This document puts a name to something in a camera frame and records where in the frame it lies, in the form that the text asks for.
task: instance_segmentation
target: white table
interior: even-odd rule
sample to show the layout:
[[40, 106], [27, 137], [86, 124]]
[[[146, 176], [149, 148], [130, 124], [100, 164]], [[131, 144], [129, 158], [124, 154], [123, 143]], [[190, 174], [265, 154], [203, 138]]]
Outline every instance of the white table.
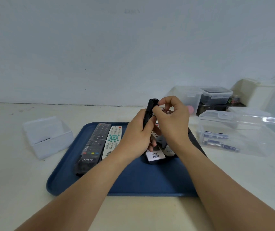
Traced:
[[[22, 123], [57, 116], [76, 136], [90, 122], [129, 122], [139, 107], [0, 103], [0, 231], [13, 230], [53, 199], [46, 181], [66, 150], [39, 161]], [[190, 119], [194, 132], [197, 118]], [[247, 190], [275, 209], [275, 157], [203, 148]], [[198, 198], [107, 197], [90, 230], [214, 230]]]

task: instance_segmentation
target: pink ball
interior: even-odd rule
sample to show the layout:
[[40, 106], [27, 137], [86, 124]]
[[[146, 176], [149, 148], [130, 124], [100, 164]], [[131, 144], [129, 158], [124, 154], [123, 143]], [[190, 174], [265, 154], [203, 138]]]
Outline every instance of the pink ball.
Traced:
[[191, 105], [187, 105], [188, 109], [189, 109], [189, 114], [194, 113], [194, 108]]

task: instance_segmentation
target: white remote control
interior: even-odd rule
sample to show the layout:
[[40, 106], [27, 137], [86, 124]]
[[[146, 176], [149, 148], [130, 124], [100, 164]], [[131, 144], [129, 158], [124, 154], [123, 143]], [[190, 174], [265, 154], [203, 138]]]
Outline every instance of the white remote control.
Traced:
[[[155, 137], [155, 139], [157, 139], [158, 135], [155, 132], [152, 132], [151, 134]], [[166, 145], [166, 148], [163, 149], [162, 152], [166, 156], [174, 156], [175, 155], [175, 153], [173, 152], [173, 150], [170, 148], [169, 145]]]
[[112, 126], [106, 139], [104, 146], [102, 159], [107, 157], [114, 149], [117, 147], [118, 143], [121, 140], [122, 127], [121, 126]]

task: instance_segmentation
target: blue plastic tray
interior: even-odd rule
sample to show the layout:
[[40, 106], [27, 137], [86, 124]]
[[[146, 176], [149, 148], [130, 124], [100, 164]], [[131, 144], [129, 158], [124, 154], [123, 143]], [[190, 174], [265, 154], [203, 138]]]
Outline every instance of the blue plastic tray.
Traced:
[[[89, 123], [81, 129], [47, 180], [49, 193], [57, 196], [79, 179], [73, 172], [74, 164], [97, 124], [97, 122]], [[122, 126], [122, 135], [128, 125], [128, 123], [109, 124]], [[203, 152], [193, 134], [190, 134], [192, 143]], [[197, 193], [179, 158], [172, 158], [163, 164], [150, 165], [145, 162], [145, 156], [141, 156], [119, 175], [108, 196], [197, 196]]]

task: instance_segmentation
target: hand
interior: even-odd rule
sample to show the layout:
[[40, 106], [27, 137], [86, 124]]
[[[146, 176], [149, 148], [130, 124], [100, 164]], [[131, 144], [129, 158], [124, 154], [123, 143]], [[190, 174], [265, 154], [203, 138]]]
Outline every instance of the hand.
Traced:
[[[179, 147], [191, 143], [188, 136], [189, 110], [175, 96], [162, 98], [158, 105], [163, 104], [165, 104], [164, 111], [159, 106], [155, 106], [153, 113], [156, 115], [160, 130], [168, 145], [173, 151], [178, 151]], [[174, 107], [174, 112], [166, 114], [170, 107]]]
[[116, 147], [116, 152], [120, 150], [120, 152], [128, 156], [131, 160], [141, 156], [147, 148], [149, 151], [152, 151], [153, 147], [157, 145], [155, 138], [151, 135], [153, 129], [156, 133], [160, 133], [158, 127], [155, 126], [156, 117], [151, 117], [143, 129], [145, 112], [146, 109], [141, 109], [132, 121], [129, 122], [124, 136]]

